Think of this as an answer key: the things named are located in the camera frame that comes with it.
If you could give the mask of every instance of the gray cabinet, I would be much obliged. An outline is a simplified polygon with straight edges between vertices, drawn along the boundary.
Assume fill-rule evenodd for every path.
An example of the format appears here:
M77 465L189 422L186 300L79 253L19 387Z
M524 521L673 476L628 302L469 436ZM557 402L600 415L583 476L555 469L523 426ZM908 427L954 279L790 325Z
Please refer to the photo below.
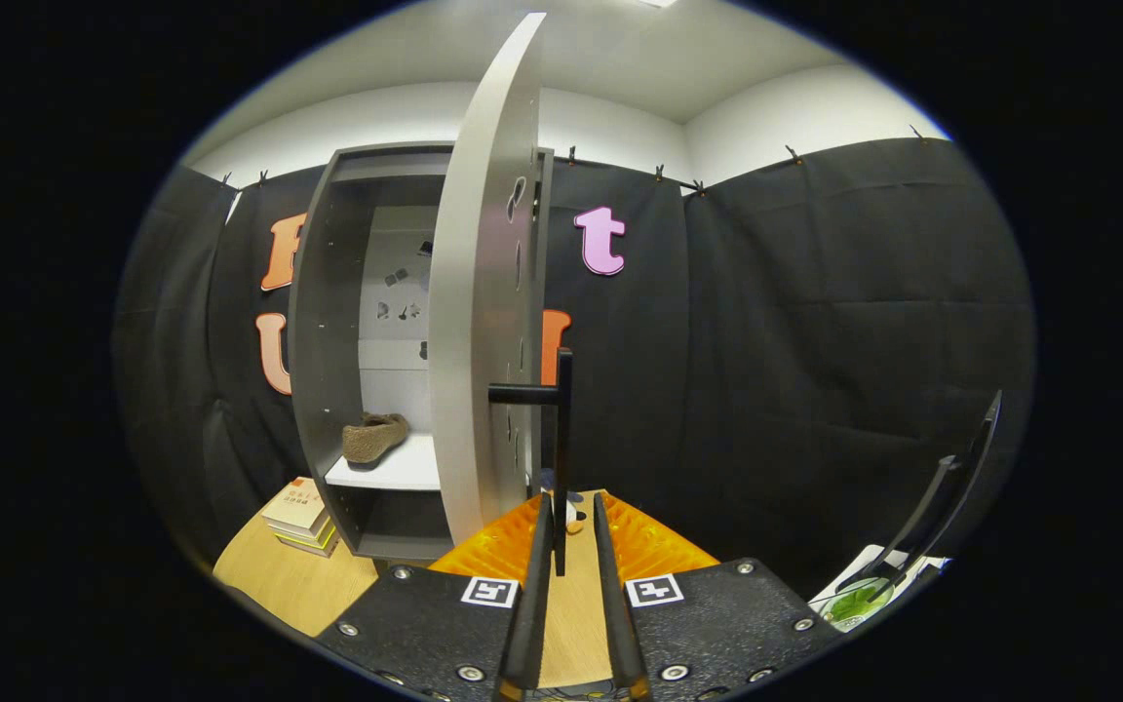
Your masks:
M431 560L533 491L539 412L487 383L539 382L551 152L536 147L542 15L513 31L454 143L331 156L294 258L289 343L302 447L355 554ZM363 410L409 419L369 471Z

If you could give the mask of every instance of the orange letter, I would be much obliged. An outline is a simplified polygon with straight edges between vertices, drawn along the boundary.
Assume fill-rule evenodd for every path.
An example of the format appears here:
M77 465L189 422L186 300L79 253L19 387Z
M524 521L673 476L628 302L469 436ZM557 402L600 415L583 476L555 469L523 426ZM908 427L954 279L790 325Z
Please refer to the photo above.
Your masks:
M558 348L562 332L570 328L570 314L558 310L544 310L544 358L540 358L540 385L558 383Z
M307 213L302 212L292 218L280 219L271 226L271 234L276 237L271 243L267 275L263 276L265 292L293 283L293 255L298 254L298 245L302 243L302 226L305 222Z
M293 383L284 370L284 354L281 352L280 334L284 331L284 314L258 314L258 354L263 357L263 374L281 395L293 394Z

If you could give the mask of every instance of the brown shoe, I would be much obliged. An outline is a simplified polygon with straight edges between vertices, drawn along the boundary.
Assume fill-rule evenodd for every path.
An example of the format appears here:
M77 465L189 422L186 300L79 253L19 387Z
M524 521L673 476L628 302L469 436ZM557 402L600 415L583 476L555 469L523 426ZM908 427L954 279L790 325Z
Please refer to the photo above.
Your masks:
M410 422L401 414L362 413L362 426L347 426L340 432L344 458L349 467L371 469L380 458L410 435Z

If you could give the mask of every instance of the white wall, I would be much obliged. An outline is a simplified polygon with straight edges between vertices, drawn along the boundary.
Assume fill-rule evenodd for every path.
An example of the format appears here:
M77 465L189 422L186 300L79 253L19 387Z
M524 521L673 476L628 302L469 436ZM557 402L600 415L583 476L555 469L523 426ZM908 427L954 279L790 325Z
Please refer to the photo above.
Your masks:
M267 177L329 163L338 148L394 142L451 142L476 91L474 83L396 85L303 107L241 133L188 164L199 173L245 188ZM691 159L682 125L586 94L544 89L539 145L558 156L601 161L691 181Z
M921 110L857 66L794 72L707 108L685 133L695 177L713 185L796 154L877 138L948 138Z

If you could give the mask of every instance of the ceiling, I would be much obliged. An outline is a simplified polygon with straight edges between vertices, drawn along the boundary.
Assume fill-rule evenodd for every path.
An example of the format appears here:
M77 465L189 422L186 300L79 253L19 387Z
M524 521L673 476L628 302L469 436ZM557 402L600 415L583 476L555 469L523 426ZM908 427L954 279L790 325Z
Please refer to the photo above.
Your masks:
M186 163L301 107L391 85L475 83L522 17L540 26L544 85L686 124L788 72L844 63L813 40L723 0L424 0L340 36L223 115Z

